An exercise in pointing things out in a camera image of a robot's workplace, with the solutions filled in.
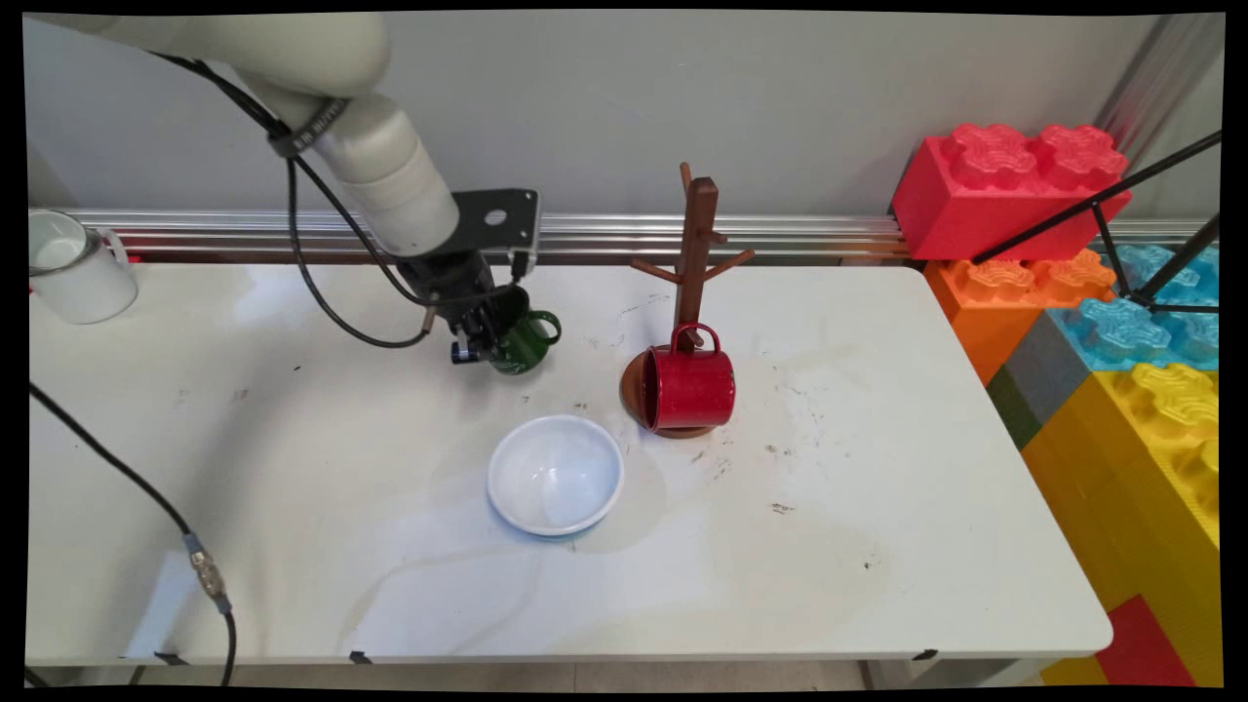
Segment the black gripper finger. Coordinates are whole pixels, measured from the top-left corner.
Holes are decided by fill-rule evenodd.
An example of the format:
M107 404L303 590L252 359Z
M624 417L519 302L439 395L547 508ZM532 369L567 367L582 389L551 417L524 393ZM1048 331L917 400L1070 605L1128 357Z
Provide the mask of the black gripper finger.
M522 286L509 286L505 292L495 289L495 296L487 299L487 319L495 337L503 337L525 319L529 311L529 294Z
M451 363L480 363L493 360L493 321L489 307L473 307L454 326Z

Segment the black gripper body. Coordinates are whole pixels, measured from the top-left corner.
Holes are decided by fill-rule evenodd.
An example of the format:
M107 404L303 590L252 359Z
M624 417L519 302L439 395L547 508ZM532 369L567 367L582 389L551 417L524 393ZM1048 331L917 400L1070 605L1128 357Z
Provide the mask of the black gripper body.
M422 299L461 299L490 294L493 274L480 252L398 259L398 271ZM480 329L484 299L441 306L437 315L451 329Z

